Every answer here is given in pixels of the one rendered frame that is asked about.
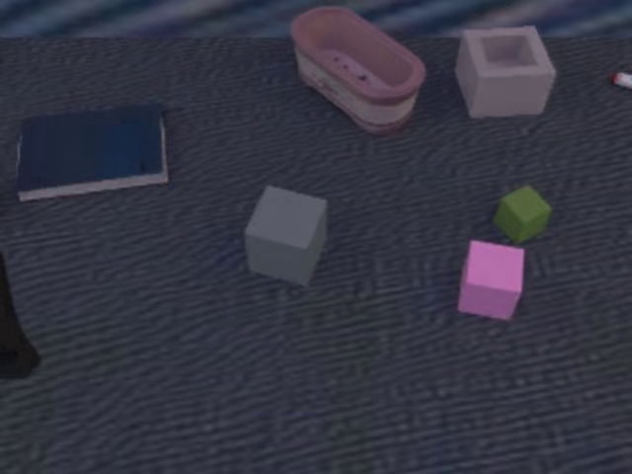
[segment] pink block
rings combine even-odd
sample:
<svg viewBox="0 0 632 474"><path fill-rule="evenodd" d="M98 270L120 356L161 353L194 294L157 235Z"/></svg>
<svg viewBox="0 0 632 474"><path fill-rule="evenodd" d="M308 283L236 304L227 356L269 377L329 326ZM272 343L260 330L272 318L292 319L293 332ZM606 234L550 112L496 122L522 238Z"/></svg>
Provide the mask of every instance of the pink block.
<svg viewBox="0 0 632 474"><path fill-rule="evenodd" d="M522 294L524 250L472 240L463 266L458 310L508 320Z"/></svg>

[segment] blue book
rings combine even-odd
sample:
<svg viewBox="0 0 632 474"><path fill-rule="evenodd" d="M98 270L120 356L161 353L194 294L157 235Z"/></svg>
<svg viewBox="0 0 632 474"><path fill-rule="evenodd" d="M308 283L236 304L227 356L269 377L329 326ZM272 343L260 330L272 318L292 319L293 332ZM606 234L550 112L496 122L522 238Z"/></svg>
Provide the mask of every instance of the blue book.
<svg viewBox="0 0 632 474"><path fill-rule="evenodd" d="M169 181L160 106L27 118L18 144L20 200Z"/></svg>

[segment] gray cube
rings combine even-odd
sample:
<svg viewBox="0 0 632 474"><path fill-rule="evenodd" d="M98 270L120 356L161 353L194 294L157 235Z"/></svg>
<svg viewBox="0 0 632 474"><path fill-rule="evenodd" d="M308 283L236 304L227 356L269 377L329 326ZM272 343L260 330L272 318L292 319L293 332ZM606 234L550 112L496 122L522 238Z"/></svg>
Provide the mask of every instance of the gray cube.
<svg viewBox="0 0 632 474"><path fill-rule="evenodd" d="M251 272L306 286L327 239L327 202L268 186L246 227Z"/></svg>
<svg viewBox="0 0 632 474"><path fill-rule="evenodd" d="M556 76L535 27L463 32L454 72L473 119L541 114Z"/></svg>

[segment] green block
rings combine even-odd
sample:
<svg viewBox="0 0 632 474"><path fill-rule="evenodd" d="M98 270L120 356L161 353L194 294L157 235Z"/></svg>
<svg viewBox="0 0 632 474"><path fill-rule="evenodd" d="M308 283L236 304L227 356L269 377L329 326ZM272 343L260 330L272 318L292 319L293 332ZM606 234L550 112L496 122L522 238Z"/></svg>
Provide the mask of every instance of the green block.
<svg viewBox="0 0 632 474"><path fill-rule="evenodd" d="M551 206L531 186L525 186L501 199L494 223L514 243L536 236L549 222Z"/></svg>

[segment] pink tub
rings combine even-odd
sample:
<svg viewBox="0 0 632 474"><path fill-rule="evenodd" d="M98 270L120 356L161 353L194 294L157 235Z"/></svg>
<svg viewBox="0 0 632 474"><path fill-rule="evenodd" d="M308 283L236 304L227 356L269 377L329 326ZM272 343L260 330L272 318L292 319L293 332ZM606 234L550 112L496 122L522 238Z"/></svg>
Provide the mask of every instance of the pink tub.
<svg viewBox="0 0 632 474"><path fill-rule="evenodd" d="M411 116L426 67L419 57L351 10L320 7L292 23L298 73L371 133Z"/></svg>

